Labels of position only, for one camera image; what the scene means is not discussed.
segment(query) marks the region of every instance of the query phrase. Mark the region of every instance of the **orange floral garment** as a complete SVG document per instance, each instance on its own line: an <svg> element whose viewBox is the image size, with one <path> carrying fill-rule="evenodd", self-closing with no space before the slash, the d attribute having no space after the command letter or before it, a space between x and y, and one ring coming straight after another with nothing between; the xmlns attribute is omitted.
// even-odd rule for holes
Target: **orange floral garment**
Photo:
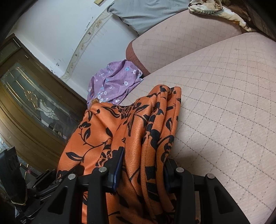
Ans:
<svg viewBox="0 0 276 224"><path fill-rule="evenodd" d="M164 187L163 166L171 150L181 104L181 88L158 85L129 106L96 103L85 112L58 165L58 177L77 164L84 175L104 166L125 148L116 194L106 193L110 224L173 222L174 195ZM87 223L87 194L82 222Z"/></svg>

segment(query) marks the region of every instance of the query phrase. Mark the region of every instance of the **purple fabric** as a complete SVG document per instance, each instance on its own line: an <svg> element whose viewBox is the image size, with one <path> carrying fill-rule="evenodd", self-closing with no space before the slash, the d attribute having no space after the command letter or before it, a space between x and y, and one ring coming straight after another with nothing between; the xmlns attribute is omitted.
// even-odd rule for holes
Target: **purple fabric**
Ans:
<svg viewBox="0 0 276 224"><path fill-rule="evenodd" d="M106 68L97 72L89 83L88 107L94 98L98 98L100 103L110 102L119 105L143 81L141 76L141 70L130 61L109 63Z"/></svg>

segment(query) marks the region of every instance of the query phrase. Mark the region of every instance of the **beige sofa cover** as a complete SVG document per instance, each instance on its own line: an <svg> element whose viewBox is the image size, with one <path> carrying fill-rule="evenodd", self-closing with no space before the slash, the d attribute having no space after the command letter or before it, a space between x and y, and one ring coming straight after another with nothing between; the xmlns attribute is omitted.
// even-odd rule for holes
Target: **beige sofa cover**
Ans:
<svg viewBox="0 0 276 224"><path fill-rule="evenodd" d="M126 58L147 76L190 53L241 33L239 25L224 18L193 15L185 10L131 42Z"/></svg>
<svg viewBox="0 0 276 224"><path fill-rule="evenodd" d="M265 223L276 206L276 43L259 33L215 43L145 77L122 104L157 84L182 88L171 157L215 174L251 224Z"/></svg>

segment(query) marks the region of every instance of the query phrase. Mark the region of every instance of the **door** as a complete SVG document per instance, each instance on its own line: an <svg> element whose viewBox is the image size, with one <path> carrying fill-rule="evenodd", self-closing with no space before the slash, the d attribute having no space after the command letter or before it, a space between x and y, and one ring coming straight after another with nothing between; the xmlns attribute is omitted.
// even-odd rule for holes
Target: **door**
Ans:
<svg viewBox="0 0 276 224"><path fill-rule="evenodd" d="M39 171L55 169L86 102L11 37L0 49L0 135Z"/></svg>

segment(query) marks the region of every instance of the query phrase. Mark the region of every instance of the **gray pillow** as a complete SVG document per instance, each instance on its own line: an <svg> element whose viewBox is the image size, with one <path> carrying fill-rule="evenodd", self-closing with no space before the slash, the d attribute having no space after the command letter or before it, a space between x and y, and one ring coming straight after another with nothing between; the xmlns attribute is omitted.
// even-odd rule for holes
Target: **gray pillow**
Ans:
<svg viewBox="0 0 276 224"><path fill-rule="evenodd" d="M143 34L163 20L188 9L190 0L116 0L108 8L121 20Z"/></svg>

